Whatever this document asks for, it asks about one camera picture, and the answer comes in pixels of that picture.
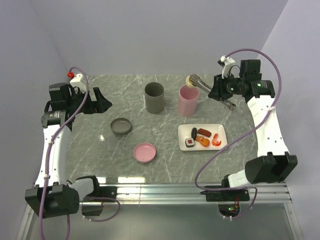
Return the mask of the black spiky sea cucumber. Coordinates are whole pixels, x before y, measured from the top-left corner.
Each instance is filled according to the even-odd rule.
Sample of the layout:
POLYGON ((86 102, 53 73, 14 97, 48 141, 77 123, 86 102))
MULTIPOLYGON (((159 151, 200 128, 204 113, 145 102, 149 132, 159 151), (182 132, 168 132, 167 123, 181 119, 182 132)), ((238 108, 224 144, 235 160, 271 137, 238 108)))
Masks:
POLYGON ((197 134, 198 134, 198 130, 196 127, 193 127, 192 130, 191 130, 191 138, 195 141, 196 138, 197 138, 197 134))

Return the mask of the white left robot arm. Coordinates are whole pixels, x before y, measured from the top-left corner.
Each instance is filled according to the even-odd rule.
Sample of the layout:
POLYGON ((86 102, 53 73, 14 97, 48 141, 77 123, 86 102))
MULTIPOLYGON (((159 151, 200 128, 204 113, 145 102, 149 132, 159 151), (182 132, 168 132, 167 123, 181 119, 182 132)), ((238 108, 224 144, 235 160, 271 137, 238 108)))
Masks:
POLYGON ((96 201, 101 188, 96 176, 77 178, 68 185, 66 179, 67 148, 77 114, 103 114, 111 106, 98 87, 95 100, 80 87, 68 83, 49 86, 50 100, 41 118, 44 146, 41 167, 34 187, 25 191, 25 200, 44 219, 78 212, 80 201, 96 201))

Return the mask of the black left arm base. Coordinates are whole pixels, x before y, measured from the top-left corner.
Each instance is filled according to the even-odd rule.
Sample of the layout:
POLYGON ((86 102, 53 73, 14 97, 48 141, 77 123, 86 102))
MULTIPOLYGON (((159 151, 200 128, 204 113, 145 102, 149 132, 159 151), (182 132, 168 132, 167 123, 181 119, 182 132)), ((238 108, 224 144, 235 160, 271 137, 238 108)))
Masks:
POLYGON ((101 222, 115 217, 120 211, 117 200, 118 188, 114 185, 99 187, 98 193, 91 193, 81 202, 81 213, 86 219, 101 222))

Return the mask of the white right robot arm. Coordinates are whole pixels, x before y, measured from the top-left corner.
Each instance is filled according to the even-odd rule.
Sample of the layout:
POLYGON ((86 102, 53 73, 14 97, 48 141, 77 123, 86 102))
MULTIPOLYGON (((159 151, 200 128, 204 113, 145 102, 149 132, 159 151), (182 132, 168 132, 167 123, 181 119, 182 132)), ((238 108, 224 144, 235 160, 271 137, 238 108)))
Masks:
POLYGON ((298 159, 290 154, 284 142, 274 104, 275 89, 270 80, 262 79, 260 60, 242 60, 238 77, 231 73, 236 65, 231 57, 222 56, 218 63, 223 67, 222 73, 214 77, 208 96, 217 101, 242 96, 253 118, 258 145, 257 156, 243 170, 226 175, 221 182, 222 197, 232 200, 238 195, 238 188, 283 182, 297 166, 298 159))

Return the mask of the orange chicken wing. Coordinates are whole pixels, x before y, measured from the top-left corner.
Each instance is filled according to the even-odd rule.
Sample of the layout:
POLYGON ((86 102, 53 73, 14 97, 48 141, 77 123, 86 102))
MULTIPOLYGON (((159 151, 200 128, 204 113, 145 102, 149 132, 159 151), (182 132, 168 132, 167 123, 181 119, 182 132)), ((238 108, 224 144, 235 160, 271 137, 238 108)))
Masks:
POLYGON ((203 136, 197 136, 196 141, 199 142, 203 147, 208 147, 210 145, 210 140, 203 136))

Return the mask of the metal food tongs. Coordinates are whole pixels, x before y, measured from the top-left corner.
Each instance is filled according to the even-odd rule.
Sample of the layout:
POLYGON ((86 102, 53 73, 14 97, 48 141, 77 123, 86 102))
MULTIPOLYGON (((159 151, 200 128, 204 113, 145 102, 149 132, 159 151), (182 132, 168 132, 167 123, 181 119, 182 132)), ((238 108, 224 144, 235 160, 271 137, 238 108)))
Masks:
MULTIPOLYGON (((212 88, 209 85, 207 85, 198 75, 191 74, 190 80, 192 81, 194 88, 199 88, 205 91, 207 94, 211 92, 212 88)), ((230 100, 220 100, 219 102, 231 111, 233 111, 236 107, 236 105, 232 103, 230 100)))

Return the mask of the sushi roll piece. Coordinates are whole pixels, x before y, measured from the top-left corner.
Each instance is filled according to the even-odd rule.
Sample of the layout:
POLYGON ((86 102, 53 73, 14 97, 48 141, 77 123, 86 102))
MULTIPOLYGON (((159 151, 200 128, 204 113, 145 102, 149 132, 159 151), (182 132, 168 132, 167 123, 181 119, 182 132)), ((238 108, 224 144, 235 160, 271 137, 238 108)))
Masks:
POLYGON ((188 137, 184 141, 187 148, 193 148, 195 146, 195 140, 192 137, 188 137))

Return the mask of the brown meat slice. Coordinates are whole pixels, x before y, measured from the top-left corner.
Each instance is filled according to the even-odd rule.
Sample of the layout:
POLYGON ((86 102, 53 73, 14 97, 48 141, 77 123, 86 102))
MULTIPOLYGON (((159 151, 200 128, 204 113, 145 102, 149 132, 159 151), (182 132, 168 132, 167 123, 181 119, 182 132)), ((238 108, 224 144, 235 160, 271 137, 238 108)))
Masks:
POLYGON ((212 133, 211 133, 210 131, 208 131, 208 130, 206 130, 206 129, 203 129, 203 128, 199 128, 199 129, 197 130, 197 134, 198 134, 198 135, 205 136, 205 137, 207 137, 207 138, 210 138, 211 135, 212 135, 212 133))

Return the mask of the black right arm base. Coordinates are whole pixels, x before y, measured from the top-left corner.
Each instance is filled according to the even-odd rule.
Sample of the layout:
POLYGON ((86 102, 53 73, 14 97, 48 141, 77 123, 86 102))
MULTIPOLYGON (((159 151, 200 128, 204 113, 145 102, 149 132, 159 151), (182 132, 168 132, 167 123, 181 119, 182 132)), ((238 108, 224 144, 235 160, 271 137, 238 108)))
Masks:
POLYGON ((250 195, 246 189, 241 190, 221 190, 221 191, 207 191, 200 192, 201 195, 205 195, 207 202, 235 202, 250 200, 250 195))

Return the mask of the white steamed bun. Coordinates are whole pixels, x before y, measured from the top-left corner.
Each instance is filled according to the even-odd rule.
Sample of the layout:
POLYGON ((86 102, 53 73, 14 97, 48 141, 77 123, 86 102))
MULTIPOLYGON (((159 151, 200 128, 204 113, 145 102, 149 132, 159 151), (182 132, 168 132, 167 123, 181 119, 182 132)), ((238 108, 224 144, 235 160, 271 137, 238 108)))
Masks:
POLYGON ((190 75, 186 77, 185 79, 185 84, 188 88, 194 88, 195 86, 193 85, 192 81, 190 80, 190 75))

